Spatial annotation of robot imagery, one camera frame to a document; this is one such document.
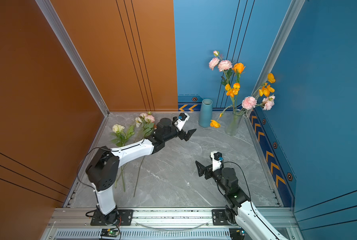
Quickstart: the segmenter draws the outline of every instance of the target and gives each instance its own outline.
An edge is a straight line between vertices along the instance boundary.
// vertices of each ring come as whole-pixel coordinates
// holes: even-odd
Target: yellow flower
[[[236,63],[236,64],[234,65],[234,67],[232,68],[232,70],[233,70],[235,73],[237,73],[237,71],[238,71],[239,73],[242,73],[244,69],[245,69],[245,66],[244,66],[242,63]]]
[[[274,93],[274,88],[272,88],[270,84],[266,88],[269,90],[269,92]]]
[[[269,89],[267,89],[265,87],[262,87],[262,89],[259,89],[258,92],[259,92],[260,96],[265,95],[267,97],[269,97],[269,94],[271,93],[269,91]]]
[[[238,89],[238,88],[232,88],[232,91],[233,91],[233,94],[234,94],[234,95],[237,95],[239,90],[240,90],[240,89]]]
[[[268,81],[270,83],[275,83],[276,80],[274,79],[274,75],[272,73],[268,74]]]
[[[233,90],[234,90],[234,88],[233,88],[233,89],[231,88],[231,89],[226,93],[226,95],[227,95],[227,96],[230,96],[231,98],[234,98]]]
[[[239,84],[239,83],[233,84],[233,88],[235,88],[235,89],[240,89],[240,84]]]
[[[230,89],[232,89],[232,88],[230,87],[229,83],[226,84],[226,85],[225,85],[225,90],[229,91]]]
[[[211,120],[210,126],[214,128],[219,128],[221,125],[218,122]]]

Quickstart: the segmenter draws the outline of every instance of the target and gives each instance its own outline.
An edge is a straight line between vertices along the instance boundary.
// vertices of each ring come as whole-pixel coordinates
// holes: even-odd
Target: robotic arm
[[[251,199],[238,186],[234,169],[224,168],[222,154],[213,151],[210,158],[212,164],[206,167],[196,161],[198,176],[213,178],[217,187],[225,193],[224,198],[230,205],[230,208],[225,206],[228,222],[242,227],[253,240],[287,240],[261,215]]]
[[[196,131],[192,129],[186,133],[182,130],[188,119],[189,115],[186,113],[180,113],[173,121],[162,118],[149,137],[124,147],[101,147],[96,152],[85,172],[96,193],[99,209],[97,214],[104,222],[115,223],[118,219],[117,206],[113,198],[113,184],[118,168],[136,158],[160,151],[165,147],[165,142],[172,138],[179,137],[188,141]]]

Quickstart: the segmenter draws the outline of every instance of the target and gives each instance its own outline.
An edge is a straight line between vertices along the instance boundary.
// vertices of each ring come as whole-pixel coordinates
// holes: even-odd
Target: black stripe
[[[18,187],[22,187],[23,189],[29,190],[29,191],[31,191],[31,192],[35,192],[35,193],[40,194],[40,195],[42,195],[42,196],[44,196],[44,197],[47,197],[47,198],[56,200],[56,201],[58,201],[58,202],[60,202],[60,203],[64,203],[64,202],[61,202],[61,201],[59,201],[59,200],[57,200],[57,199],[48,197],[47,195],[41,194],[41,193],[39,193],[39,192],[36,192],[36,191],[30,190],[30,189],[27,189],[26,187],[23,187],[23,186],[20,186],[20,185],[15,184],[15,183],[12,183],[12,182],[10,182],[10,181],[7,181],[7,180],[5,180],[5,179],[0,178],[0,180],[3,180],[3,181],[8,182],[8,183],[10,183],[10,184],[16,185],[16,186],[18,186]]]
[[[137,34],[138,34],[138,39],[139,39],[139,41],[140,41],[141,53],[142,53],[142,58],[143,58],[143,60],[144,60],[145,71],[147,72],[147,80],[148,80],[148,84],[149,84],[150,97],[152,98],[153,109],[154,109],[154,111],[156,111],[156,108],[155,108],[155,106],[154,106],[154,101],[153,101],[152,89],[150,89],[150,82],[149,82],[149,76],[148,76],[148,69],[147,69],[147,64],[145,63],[144,52],[143,52],[143,50],[142,50],[142,44],[141,44],[140,33],[138,32],[138,26],[137,26],[136,14],[134,13],[133,1],[131,0],[130,2],[132,3],[132,9],[133,9],[134,21],[136,22]]]
[[[136,42],[134,41],[134,36],[133,36],[132,26],[131,26],[131,24],[130,24],[129,15],[128,15],[128,10],[127,10],[127,5],[126,5],[126,3],[125,3],[125,0],[124,0],[124,5],[125,5],[125,11],[127,12],[127,16],[128,16],[128,22],[129,22],[129,27],[130,27],[130,33],[132,34],[132,38],[133,38],[134,49],[136,50],[136,55],[137,55],[138,65],[140,66],[140,72],[141,72],[142,82],[144,83],[145,94],[147,95],[147,100],[148,100],[149,110],[151,111],[152,109],[150,108],[149,97],[148,97],[148,93],[147,93],[147,87],[145,86],[144,75],[142,74],[142,69],[141,69],[140,59],[138,58],[138,53],[137,53]]]
[[[326,201],[320,202],[319,204],[314,204],[313,206],[306,207],[306,208],[304,208],[304,209],[301,209],[301,210],[295,211],[294,213],[296,213],[296,212],[300,212],[300,211],[303,211],[303,210],[308,209],[308,208],[311,208],[311,207],[315,207],[315,206],[317,206],[317,205],[320,205],[320,204],[323,204],[323,203],[329,202],[329,201],[334,200],[334,199],[338,199],[339,197],[343,197],[343,196],[346,196],[346,195],[348,195],[348,194],[352,194],[352,193],[354,193],[354,192],[357,192],[357,190],[354,190],[354,191],[352,191],[352,192],[348,192],[348,193],[343,194],[343,195],[340,195],[340,196],[338,196],[338,197],[334,197],[334,198],[332,198],[332,199],[329,199],[329,200],[326,200]]]
[[[52,179],[48,178],[47,176],[45,176],[45,175],[43,175],[43,174],[41,174],[41,173],[39,173],[39,172],[37,172],[37,171],[31,169],[30,167],[27,167],[27,166],[23,165],[22,163],[20,163],[20,162],[14,160],[13,158],[8,157],[8,156],[6,156],[5,154],[3,154],[3,153],[1,153],[1,152],[0,152],[0,154],[3,155],[3,156],[5,156],[5,157],[7,157],[7,158],[9,158],[10,160],[12,160],[12,161],[14,161],[14,162],[17,162],[18,164],[20,164],[20,165],[26,167],[27,169],[32,170],[33,172],[35,172],[35,173],[37,173],[37,174],[40,174],[40,175],[43,176],[43,177],[46,177],[47,179],[49,179],[49,180],[51,180],[51,181],[53,181],[53,182],[55,182],[55,183],[57,183],[57,184],[59,184],[59,185],[65,187],[65,188],[70,189],[70,188],[68,188],[68,187],[66,187],[66,186],[64,186],[64,185],[62,185],[61,183],[58,183],[58,182],[56,182],[55,180],[52,180]]]
[[[252,5],[251,13],[249,14],[248,23],[246,24],[245,33],[244,33],[244,37],[243,37],[243,42],[241,43],[240,52],[238,53],[237,61],[238,61],[238,59],[239,59],[239,57],[240,57],[241,49],[243,48],[243,44],[244,44],[244,40],[245,40],[245,35],[246,35],[246,30],[248,29],[249,20],[250,20],[250,17],[251,17],[251,15],[252,15],[252,11],[253,11],[253,7],[254,7],[254,2],[255,2],[255,1],[256,1],[256,0],[253,0],[253,5]],[[230,81],[230,84],[231,84],[231,85],[232,85],[232,83],[233,83],[233,78],[234,78],[234,74],[233,74],[233,76],[232,76],[232,80]]]
[[[340,209],[340,210],[336,210],[336,211],[333,211],[333,212],[328,212],[326,214],[321,214],[321,215],[318,215],[318,216],[315,216],[315,217],[321,217],[321,216],[324,216],[324,215],[327,215],[327,214],[332,214],[334,212],[339,212],[339,211],[351,209],[351,208],[354,208],[354,207],[357,207],[357,205],[351,206],[351,207],[347,207],[347,208],[344,208],[344,209]],[[311,218],[315,218],[315,217],[305,218],[305,219],[299,220],[298,222],[305,221],[305,220],[308,220],[308,219],[311,219]]]
[[[244,16],[245,16],[245,11],[246,11],[246,6],[247,6],[247,4],[248,4],[248,0],[246,0],[245,8],[244,8],[244,13],[243,13],[243,18],[241,19],[240,29],[238,30],[236,45],[234,46],[234,51],[233,51],[233,56],[232,56],[232,62],[233,62],[233,58],[234,58],[234,52],[236,51],[236,46],[237,46],[237,42],[238,42],[238,37],[240,36],[241,26],[243,25],[243,20],[244,20]],[[224,94],[223,94],[223,100],[221,101],[221,105],[223,104],[223,101],[224,101],[224,95],[225,95],[225,91],[224,91]],[[227,101],[228,101],[228,98],[226,98],[224,108],[226,108],[226,102],[227,102]]]
[[[118,2],[117,2],[117,0],[116,0],[116,4],[117,4],[117,8],[118,8],[118,13],[120,14],[120,19],[121,19],[122,27],[123,27],[123,29],[124,29],[125,38],[127,39],[128,48],[129,48],[129,53],[130,53],[130,57],[132,58],[133,67],[134,67],[134,72],[136,73],[136,77],[137,77],[137,81],[138,81],[138,86],[140,87],[140,92],[141,92],[141,96],[142,96],[142,101],[144,102],[145,111],[146,111],[146,110],[147,110],[147,105],[145,104],[144,95],[142,94],[141,85],[140,85],[140,80],[138,79],[138,75],[137,75],[137,71],[136,71],[136,66],[134,65],[132,52],[131,52],[131,50],[130,50],[130,45],[129,45],[129,42],[128,42],[127,33],[126,33],[126,31],[125,31],[124,22],[122,21],[122,17],[121,17],[121,13],[120,13],[120,8],[118,7]]]
[[[233,28],[232,28],[232,34],[230,35],[228,53],[226,54],[226,58],[228,58],[228,55],[229,55],[230,43],[232,42],[232,36],[233,36],[233,31],[234,31],[234,25],[236,24],[236,18],[237,18],[237,12],[238,12],[238,7],[239,7],[239,5],[240,5],[240,0],[238,0],[237,10],[236,10],[236,16],[234,17],[234,23],[233,23]],[[219,97],[220,97],[221,86],[222,86],[222,84],[220,84],[220,89],[218,90],[218,97],[217,97],[216,107],[217,107],[217,104],[218,104],[218,99],[219,99]]]
[[[58,192],[58,193],[63,194],[62,192],[59,192],[59,191],[57,191],[57,190],[55,190],[55,189],[53,189],[53,188],[51,188],[51,187],[48,187],[48,186],[46,186],[46,185],[43,185],[42,183],[39,183],[39,182],[37,182],[37,181],[35,181],[35,180],[33,180],[33,179],[30,179],[30,178],[28,178],[28,177],[26,177],[26,176],[24,176],[24,175],[22,175],[22,174],[19,174],[18,172],[15,172],[15,171],[13,171],[13,170],[10,170],[10,169],[7,168],[7,167],[4,167],[4,166],[2,166],[2,165],[0,165],[0,167],[3,167],[3,168],[5,168],[6,170],[9,170],[9,171],[11,171],[11,172],[14,172],[15,174],[18,174],[18,175],[20,175],[20,176],[22,176],[22,177],[25,177],[25,178],[29,179],[29,180],[32,180],[33,182],[36,182],[36,183],[38,183],[38,184],[40,184],[40,185],[42,185],[42,186],[44,186],[44,187],[47,187],[47,188],[49,188],[49,189],[52,189],[53,191],[56,191],[56,192]]]
[[[341,224],[341,223],[356,222],[356,221],[357,221],[357,219],[356,219],[356,220],[346,221],[346,222],[339,222],[339,223],[328,224],[328,225],[324,225],[324,226],[320,226],[320,227],[328,227],[328,226],[338,225],[338,224]],[[315,229],[315,228],[320,228],[320,227],[311,227],[311,228],[301,229],[301,231],[310,230],[310,229]]]

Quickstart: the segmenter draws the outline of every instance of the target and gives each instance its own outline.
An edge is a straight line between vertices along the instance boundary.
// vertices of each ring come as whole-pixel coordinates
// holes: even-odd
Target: artificial flower
[[[136,121],[136,127],[139,127],[142,124],[142,120],[140,117],[135,118]]]
[[[274,105],[274,99],[276,97],[274,95],[270,96],[270,97],[266,97],[262,100],[262,103],[264,104],[264,110],[270,110],[272,108],[272,106]]]
[[[226,84],[226,85],[225,85],[225,90],[229,91],[230,89],[232,89],[232,88],[230,87],[230,84],[229,84],[229,83]]]
[[[221,125],[218,122],[211,120],[210,126],[214,128],[219,128]]]
[[[264,110],[270,110],[272,106],[274,105],[274,101],[267,101],[264,105]]]
[[[232,68],[232,63],[229,60],[222,60],[219,64],[218,64],[218,70],[220,72],[224,71],[224,70],[228,70]]]
[[[114,131],[116,133],[120,133],[124,129],[125,129],[125,127],[121,126],[120,124],[114,124],[112,127],[112,131]]]
[[[240,90],[239,88],[232,88],[234,95],[237,95],[239,90]]]
[[[266,103],[267,101],[273,101],[276,98],[276,96],[272,95],[270,97],[262,99],[263,103]]]
[[[239,73],[242,73],[244,69],[245,69],[245,66],[244,66],[242,63],[236,63],[236,64],[234,65],[234,67],[232,68],[232,70],[233,70],[235,73],[237,73],[237,71],[238,71]]]
[[[243,108],[245,108],[246,110],[250,110],[250,109],[252,109],[252,108],[255,108],[255,107],[256,107],[256,104],[257,104],[257,100],[256,100],[255,98],[253,98],[253,97],[246,97],[246,98],[243,100],[241,106],[242,106]]]
[[[272,73],[268,74],[268,81],[270,83],[275,83],[276,80],[274,79],[274,75]]]
[[[230,96],[231,98],[234,98],[234,92],[233,92],[234,88],[230,89],[228,92],[226,92],[227,96]]]
[[[219,58],[212,58],[209,62],[209,68],[213,71],[214,67],[220,62]]]
[[[269,92],[274,93],[274,88],[272,88],[270,84],[266,88],[269,90]]]
[[[258,90],[258,93],[260,94],[260,97],[262,97],[262,95],[265,95],[268,97],[271,92],[267,88],[262,87],[262,89]]]
[[[154,122],[155,118],[152,115],[148,115],[145,117],[145,121],[146,122]]]
[[[235,88],[235,89],[240,89],[240,84],[239,84],[239,83],[233,84],[233,88]]]

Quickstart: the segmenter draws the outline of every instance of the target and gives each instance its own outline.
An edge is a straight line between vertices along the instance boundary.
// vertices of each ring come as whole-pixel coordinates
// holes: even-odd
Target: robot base
[[[104,215],[97,208],[94,210],[92,216],[92,221],[90,222],[91,226],[111,226],[120,224],[122,226],[130,226],[132,222],[133,210],[132,209],[121,209],[118,210],[117,207],[113,209],[109,214]]]

